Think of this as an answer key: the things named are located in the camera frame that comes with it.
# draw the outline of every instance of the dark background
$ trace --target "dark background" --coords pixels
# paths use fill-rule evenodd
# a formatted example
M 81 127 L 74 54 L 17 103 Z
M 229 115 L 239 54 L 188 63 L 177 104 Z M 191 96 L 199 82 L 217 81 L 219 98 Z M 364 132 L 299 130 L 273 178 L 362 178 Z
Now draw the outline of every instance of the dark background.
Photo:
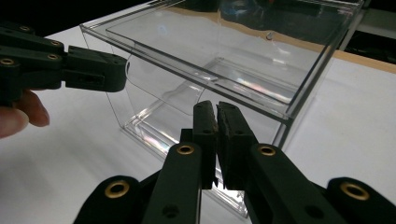
M 396 0 L 371 0 L 369 8 L 396 13 Z M 384 36 L 356 31 L 345 51 L 382 62 L 396 64 L 396 40 Z
M 2 1 L 0 4 L 0 20 L 31 26 L 35 28 L 36 35 L 46 36 L 148 1 Z

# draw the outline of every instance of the white table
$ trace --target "white table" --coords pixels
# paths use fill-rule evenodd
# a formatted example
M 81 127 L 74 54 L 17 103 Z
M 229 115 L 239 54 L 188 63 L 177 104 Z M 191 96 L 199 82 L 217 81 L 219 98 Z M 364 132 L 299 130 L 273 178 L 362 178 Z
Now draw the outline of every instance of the white table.
M 49 36 L 86 48 L 79 28 Z M 356 56 L 338 52 L 357 62 Z M 318 92 L 285 150 L 311 181 L 359 179 L 396 203 L 396 67 L 331 59 Z M 51 124 L 0 140 L 0 223 L 72 223 L 103 180 L 142 180 L 162 163 L 120 130 L 104 92 L 37 93 Z M 201 223 L 249 223 L 204 195 Z

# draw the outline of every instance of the screw hole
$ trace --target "screw hole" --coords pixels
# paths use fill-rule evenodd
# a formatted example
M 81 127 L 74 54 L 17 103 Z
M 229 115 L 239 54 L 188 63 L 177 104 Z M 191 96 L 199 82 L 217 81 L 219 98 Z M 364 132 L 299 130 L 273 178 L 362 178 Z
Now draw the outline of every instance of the screw hole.
M 340 187 L 347 196 L 356 200 L 366 201 L 370 198 L 369 192 L 359 185 L 345 182 Z
M 276 151 L 271 147 L 259 147 L 259 151 L 264 156 L 274 156 Z
M 194 151 L 193 147 L 182 146 L 177 149 L 177 152 L 181 155 L 190 155 Z
M 29 27 L 27 27 L 27 26 L 20 26 L 20 29 L 23 31 L 26 31 L 26 32 L 30 31 Z
M 124 196 L 129 190 L 129 184 L 124 180 L 114 181 L 105 190 L 107 198 L 115 199 Z
M 0 59 L 0 63 L 2 63 L 4 65 L 12 65 L 12 64 L 14 64 L 14 60 L 8 59 L 8 58 Z
M 60 43 L 59 41 L 56 41 L 56 40 L 52 40 L 50 43 L 51 43 L 52 45 L 55 45 L 55 46 L 61 45 L 61 43 Z
M 174 204 L 168 204 L 163 208 L 163 215 L 167 218 L 177 217 L 178 213 L 178 207 Z
M 48 57 L 51 60 L 57 60 L 58 59 L 58 55 L 56 55 L 56 54 L 49 54 Z

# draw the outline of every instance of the human finger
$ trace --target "human finger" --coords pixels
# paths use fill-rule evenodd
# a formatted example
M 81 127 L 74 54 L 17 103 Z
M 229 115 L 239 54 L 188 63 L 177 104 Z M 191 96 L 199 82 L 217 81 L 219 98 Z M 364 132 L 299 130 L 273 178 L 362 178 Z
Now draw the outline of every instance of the human finger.
M 0 138 L 20 132 L 28 123 L 28 116 L 19 109 L 0 107 Z
M 23 111 L 28 117 L 29 122 L 37 127 L 50 124 L 50 115 L 43 106 L 38 96 L 32 91 L 23 91 L 22 97 L 15 102 L 15 107 Z

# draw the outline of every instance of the transparent plastic container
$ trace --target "transparent plastic container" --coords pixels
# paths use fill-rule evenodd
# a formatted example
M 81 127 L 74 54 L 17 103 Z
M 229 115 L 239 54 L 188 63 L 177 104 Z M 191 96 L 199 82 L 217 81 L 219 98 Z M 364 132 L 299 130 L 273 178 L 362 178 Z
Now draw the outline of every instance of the transparent plastic container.
M 128 59 L 108 97 L 121 128 L 160 155 L 201 101 L 237 105 L 258 140 L 282 147 L 362 1 L 153 1 L 80 25 L 90 49 Z M 243 192 L 211 196 L 242 216 Z

